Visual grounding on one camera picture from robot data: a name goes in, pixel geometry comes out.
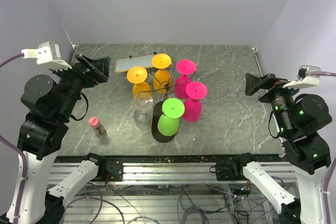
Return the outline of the pink wine glass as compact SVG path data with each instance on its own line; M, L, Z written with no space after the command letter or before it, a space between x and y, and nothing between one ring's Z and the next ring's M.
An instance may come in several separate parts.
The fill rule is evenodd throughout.
M175 81L174 94L179 99L188 99L186 86L192 82L191 77L196 71L196 64L189 59L183 59L176 64L176 70L181 75Z
M193 81L186 86L188 98L184 101L185 111L182 118L188 122L196 122L202 114L201 99L207 96L207 87L205 84Z

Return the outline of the aluminium rail frame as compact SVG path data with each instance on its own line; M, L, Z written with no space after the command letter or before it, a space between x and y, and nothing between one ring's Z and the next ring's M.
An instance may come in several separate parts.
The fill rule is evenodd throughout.
M217 181L212 163L125 163L121 182L75 195L64 223L278 223L273 205L246 180Z

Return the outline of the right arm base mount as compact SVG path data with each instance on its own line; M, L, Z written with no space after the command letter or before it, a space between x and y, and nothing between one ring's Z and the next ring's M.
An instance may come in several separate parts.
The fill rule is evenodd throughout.
M216 175L217 181L244 180L242 166L234 158L221 159L209 168L209 172Z

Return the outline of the pink wine glass front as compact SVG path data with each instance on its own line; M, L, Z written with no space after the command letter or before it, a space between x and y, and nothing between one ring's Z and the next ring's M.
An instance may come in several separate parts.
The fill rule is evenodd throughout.
M207 96L207 87L205 84L193 81L186 86L188 98L184 101L185 111L182 118L188 122L196 122L202 114L201 99Z

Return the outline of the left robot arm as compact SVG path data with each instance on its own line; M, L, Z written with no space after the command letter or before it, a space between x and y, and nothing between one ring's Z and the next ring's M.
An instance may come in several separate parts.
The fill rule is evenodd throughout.
M19 157L19 172L10 209L1 223L60 223L66 206L88 182L103 181L108 175L107 160L90 153L62 182L48 188L53 163L68 131L68 122L83 89L109 79L110 58L90 59L75 56L77 62L65 70L54 70L56 82L40 74L27 81L21 102L29 109L20 127L14 151Z

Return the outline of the yellow framed mirror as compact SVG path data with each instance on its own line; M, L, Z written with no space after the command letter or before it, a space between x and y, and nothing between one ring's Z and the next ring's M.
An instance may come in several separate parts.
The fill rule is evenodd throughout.
M154 68L152 58L155 55L139 56L132 58L119 59L115 63L115 72L128 72L133 67L143 67L145 69Z

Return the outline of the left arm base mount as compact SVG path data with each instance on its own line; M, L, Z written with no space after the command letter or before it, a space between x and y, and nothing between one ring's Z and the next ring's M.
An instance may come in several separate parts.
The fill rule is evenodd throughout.
M121 182L123 179L124 166L121 161L117 159L107 159L106 167L104 170L104 179L105 182Z

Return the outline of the green wine glass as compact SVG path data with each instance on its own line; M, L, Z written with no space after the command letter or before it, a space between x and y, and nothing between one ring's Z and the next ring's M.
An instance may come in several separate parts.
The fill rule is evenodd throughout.
M162 104L163 114L159 118L158 131L164 136L173 136L179 130L180 117L185 112L184 103L177 98L169 98Z

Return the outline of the orange wine glass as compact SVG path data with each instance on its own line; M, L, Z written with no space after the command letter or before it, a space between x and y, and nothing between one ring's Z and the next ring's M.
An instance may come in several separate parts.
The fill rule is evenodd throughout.
M158 69L153 78L153 86L157 93L165 94L167 88L172 87L171 74L166 70L172 64L167 54L156 54L152 58L152 65Z
M133 84L132 94L136 97L139 93L148 93L153 96L150 85L146 82L148 72L143 67L133 67L127 73L127 80Z

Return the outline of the pink capped small bottle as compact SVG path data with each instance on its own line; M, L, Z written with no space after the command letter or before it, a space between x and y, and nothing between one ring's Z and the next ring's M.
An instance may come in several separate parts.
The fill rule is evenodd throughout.
M107 138L108 134L107 134L107 130L105 129L105 127L101 124L100 120L93 116L88 120L88 123L90 125L90 127L93 129L95 135L100 138L100 139L104 139Z

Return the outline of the clear wine glass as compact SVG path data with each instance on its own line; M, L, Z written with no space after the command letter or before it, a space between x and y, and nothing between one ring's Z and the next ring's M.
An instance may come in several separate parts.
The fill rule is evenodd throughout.
M133 99L135 106L134 122L137 127L147 127L152 120L150 110L153 106L153 98L148 92L139 92Z

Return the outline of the wire wine glass rack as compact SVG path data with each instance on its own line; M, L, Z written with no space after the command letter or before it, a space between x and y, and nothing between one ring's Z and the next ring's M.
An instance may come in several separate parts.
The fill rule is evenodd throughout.
M127 73L127 79L134 84L132 93L137 111L134 121L146 123L149 109L152 111L151 132L154 139L167 143L174 139L180 127L180 119L186 119L194 111L192 105L200 105L200 99L207 94L206 86L192 80L196 64L188 59L180 60L176 70L181 76L174 82L166 70L171 59L152 60L158 71L153 75L153 89L145 81L150 73L146 68L134 67Z

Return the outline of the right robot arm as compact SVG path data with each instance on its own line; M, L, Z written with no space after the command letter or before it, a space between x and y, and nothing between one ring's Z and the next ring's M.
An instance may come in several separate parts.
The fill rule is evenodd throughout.
M293 166L299 187L294 196L281 187L251 153L233 158L231 172L236 179L251 181L269 200L281 223L335 223L330 208L328 185L335 169L327 142L319 130L332 122L325 100L315 94L300 94L304 88L315 87L321 73L307 71L296 81L277 78L274 74L262 77L245 75L245 94L251 96L264 89L259 98L271 105L283 140L288 162Z

